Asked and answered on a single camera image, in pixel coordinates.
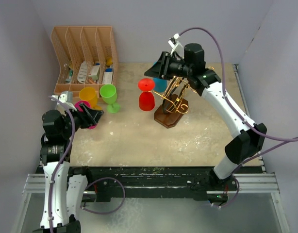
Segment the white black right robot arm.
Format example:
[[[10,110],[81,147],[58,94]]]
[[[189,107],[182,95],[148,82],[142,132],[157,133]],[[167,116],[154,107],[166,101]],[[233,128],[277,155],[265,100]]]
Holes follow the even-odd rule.
[[[163,51],[144,75],[170,81],[174,78],[187,79],[189,86],[215,108],[227,125],[232,141],[225,146],[225,156],[209,175],[210,186],[220,190],[240,164],[262,149],[267,128],[245,115],[225,92],[217,73],[206,67],[205,51],[200,44],[187,44],[183,51],[183,58],[175,52]]]

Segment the yellow wine glass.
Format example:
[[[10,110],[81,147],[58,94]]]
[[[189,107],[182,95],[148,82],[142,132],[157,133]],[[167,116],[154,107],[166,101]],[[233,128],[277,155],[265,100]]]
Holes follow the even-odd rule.
[[[79,92],[79,98],[90,104],[90,107],[95,110],[102,110],[102,107],[98,105],[98,97],[94,88],[85,87]]]

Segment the white ribbed bottle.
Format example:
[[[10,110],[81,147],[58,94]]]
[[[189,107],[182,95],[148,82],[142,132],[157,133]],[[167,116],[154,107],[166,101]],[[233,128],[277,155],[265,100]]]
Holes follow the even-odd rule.
[[[86,76],[87,76],[87,63],[86,63],[86,61],[83,61],[79,68],[79,72],[77,75],[77,81],[79,83],[84,84],[86,81]]]

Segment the red wine glass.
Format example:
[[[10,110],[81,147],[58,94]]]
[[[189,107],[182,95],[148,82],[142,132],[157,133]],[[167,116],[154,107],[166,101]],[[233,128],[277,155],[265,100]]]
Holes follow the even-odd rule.
[[[154,81],[150,78],[143,78],[138,83],[138,87],[142,91],[139,96],[139,108],[143,111],[151,111],[155,107],[155,99],[151,93],[154,86]]]

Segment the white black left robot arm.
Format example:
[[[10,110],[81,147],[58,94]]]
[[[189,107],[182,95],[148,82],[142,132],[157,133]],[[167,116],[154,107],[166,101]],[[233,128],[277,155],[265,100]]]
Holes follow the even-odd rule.
[[[83,192],[92,188],[89,168],[69,172],[75,132],[95,127],[104,114],[81,103],[78,108],[49,110],[42,116],[44,134],[40,157],[45,175],[43,215],[38,233],[79,233],[80,204]]]

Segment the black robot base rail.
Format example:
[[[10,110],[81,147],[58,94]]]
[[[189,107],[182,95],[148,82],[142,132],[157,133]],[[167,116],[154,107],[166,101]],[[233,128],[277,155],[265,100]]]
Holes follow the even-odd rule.
[[[211,167],[105,167],[87,166],[92,178],[84,189],[96,201],[112,198],[194,199],[226,203],[229,191],[238,191],[239,183],[231,176],[225,183],[211,186]]]

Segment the pink plastic file organizer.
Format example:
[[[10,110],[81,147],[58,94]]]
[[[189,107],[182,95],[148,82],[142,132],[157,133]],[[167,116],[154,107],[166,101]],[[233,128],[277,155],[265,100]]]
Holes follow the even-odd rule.
[[[60,67],[54,94],[70,91],[77,98],[83,88],[92,87],[100,98],[108,68],[113,70],[112,84],[117,84],[119,61],[113,27],[56,26],[50,38]]]

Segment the green wine glass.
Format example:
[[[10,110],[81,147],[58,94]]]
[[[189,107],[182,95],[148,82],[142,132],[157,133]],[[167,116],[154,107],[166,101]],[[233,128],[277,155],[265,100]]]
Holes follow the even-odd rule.
[[[107,111],[115,114],[120,110],[120,105],[117,103],[116,87],[112,84],[104,84],[99,90],[100,96],[107,105]]]

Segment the white blue box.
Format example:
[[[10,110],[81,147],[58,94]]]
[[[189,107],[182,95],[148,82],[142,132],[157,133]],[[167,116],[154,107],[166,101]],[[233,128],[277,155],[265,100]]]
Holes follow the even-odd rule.
[[[103,78],[102,78],[102,84],[112,84],[113,83],[113,68],[107,68],[104,71]]]

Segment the magenta wine glass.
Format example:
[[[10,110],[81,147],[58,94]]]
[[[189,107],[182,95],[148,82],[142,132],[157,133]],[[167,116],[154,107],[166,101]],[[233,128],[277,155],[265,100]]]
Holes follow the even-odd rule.
[[[85,101],[85,100],[81,100],[81,101],[78,101],[76,104],[75,104],[75,107],[78,111],[80,112],[83,112],[83,109],[81,108],[80,104],[84,104],[86,107],[88,108],[91,108],[90,106],[90,103]]]

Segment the blue wine glass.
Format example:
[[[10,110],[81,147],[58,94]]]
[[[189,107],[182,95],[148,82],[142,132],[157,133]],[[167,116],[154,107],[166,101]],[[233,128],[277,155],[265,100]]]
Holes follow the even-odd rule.
[[[158,93],[165,92],[167,88],[167,80],[159,79],[159,78],[153,78],[154,81],[154,91]]]

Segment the yellow object in organizer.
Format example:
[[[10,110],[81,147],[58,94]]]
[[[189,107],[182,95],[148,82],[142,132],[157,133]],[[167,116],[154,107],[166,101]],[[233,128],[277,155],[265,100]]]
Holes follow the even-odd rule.
[[[110,57],[106,60],[106,66],[111,67],[113,65],[113,59]]]

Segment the white red box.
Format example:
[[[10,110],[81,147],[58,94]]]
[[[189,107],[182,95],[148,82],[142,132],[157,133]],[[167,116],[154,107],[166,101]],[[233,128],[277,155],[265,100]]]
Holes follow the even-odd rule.
[[[99,79],[99,73],[100,73],[100,65],[92,66],[88,78],[90,78],[93,81],[96,81]]]

